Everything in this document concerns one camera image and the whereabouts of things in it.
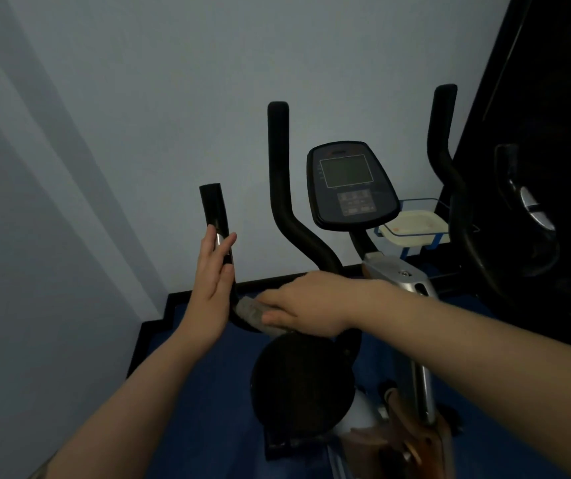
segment blue floor mat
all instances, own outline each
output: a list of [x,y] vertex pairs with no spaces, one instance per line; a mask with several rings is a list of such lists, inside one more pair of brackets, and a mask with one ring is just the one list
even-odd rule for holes
[[[472,296],[449,302],[489,315]],[[185,309],[185,305],[177,307],[174,328]],[[155,335],[148,354],[171,333]],[[331,479],[323,448],[306,457],[272,462],[264,458],[263,430],[252,412],[249,385],[254,362],[268,342],[265,335],[230,324],[226,327],[186,380],[148,469],[148,479]],[[378,400],[377,385],[393,378],[392,370],[390,347],[364,334],[354,374],[372,400]],[[438,378],[433,386],[437,402],[454,407],[464,421],[463,435],[454,440],[457,479],[568,478]]]

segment blue carpet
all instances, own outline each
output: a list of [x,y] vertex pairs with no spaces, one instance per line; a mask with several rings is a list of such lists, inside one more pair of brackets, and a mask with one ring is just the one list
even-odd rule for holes
[[[489,315],[471,296],[449,302]],[[185,307],[176,309],[175,328]],[[171,332],[155,335],[148,353]],[[187,379],[148,469],[148,479],[331,478],[322,448],[295,459],[266,462],[264,458],[263,430],[252,412],[249,384],[254,362],[268,341],[267,336],[232,325],[226,327],[222,338]],[[372,400],[378,400],[377,385],[393,378],[392,370],[390,347],[363,335],[354,373]],[[454,441],[458,479],[567,479],[567,475],[438,378],[434,390],[437,401],[454,407],[465,424],[463,435]]]

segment hand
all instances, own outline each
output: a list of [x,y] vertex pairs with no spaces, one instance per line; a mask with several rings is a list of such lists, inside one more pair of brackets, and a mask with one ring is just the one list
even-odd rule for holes
[[177,330],[199,355],[203,355],[216,343],[224,332],[230,309],[230,289],[234,282],[234,267],[224,263],[224,256],[237,240],[230,234],[215,249],[217,231],[208,225],[206,236],[201,241],[197,259],[195,285],[190,302]]
[[268,289],[256,299],[281,309],[266,311],[262,316],[265,325],[334,337],[359,327],[359,318],[367,313],[371,282],[314,271],[280,289]]

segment forearm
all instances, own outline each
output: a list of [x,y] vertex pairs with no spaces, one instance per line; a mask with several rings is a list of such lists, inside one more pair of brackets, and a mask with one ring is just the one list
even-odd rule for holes
[[145,475],[179,389],[201,353],[178,331],[58,451],[48,479]]
[[362,329],[427,366],[571,473],[571,347],[373,282]]

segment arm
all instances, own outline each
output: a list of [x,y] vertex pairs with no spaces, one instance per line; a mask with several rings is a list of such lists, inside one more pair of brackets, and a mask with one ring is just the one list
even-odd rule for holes
[[259,299],[284,310],[266,324],[386,341],[571,474],[571,346],[384,281],[310,273]]
[[179,328],[151,354],[53,457],[47,479],[142,478],[194,364],[226,326],[234,269],[222,268],[236,234],[215,251],[201,241],[195,285]]

